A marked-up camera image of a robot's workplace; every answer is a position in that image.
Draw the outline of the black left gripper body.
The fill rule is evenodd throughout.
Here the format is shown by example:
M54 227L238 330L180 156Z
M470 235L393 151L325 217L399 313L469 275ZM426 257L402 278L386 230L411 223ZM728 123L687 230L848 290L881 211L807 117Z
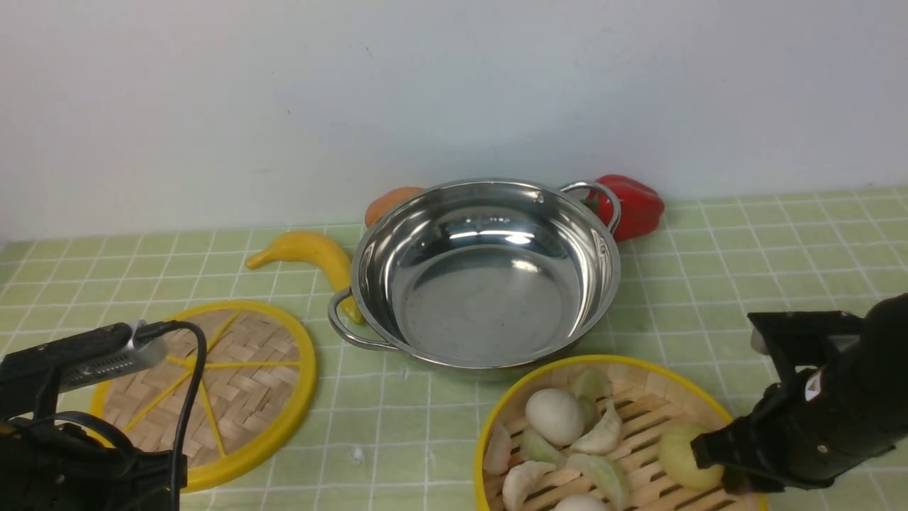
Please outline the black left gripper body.
M4 510L175 510L185 455L146 452L101 419L2 424Z

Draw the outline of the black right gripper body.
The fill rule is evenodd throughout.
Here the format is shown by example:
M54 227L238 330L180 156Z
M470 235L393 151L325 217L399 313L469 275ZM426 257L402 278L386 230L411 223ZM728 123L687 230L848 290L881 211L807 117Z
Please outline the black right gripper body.
M869 310L859 341L823 368L768 386L750 414L692 441L698 468L722 466L734 495L829 488L907 434L907 297Z

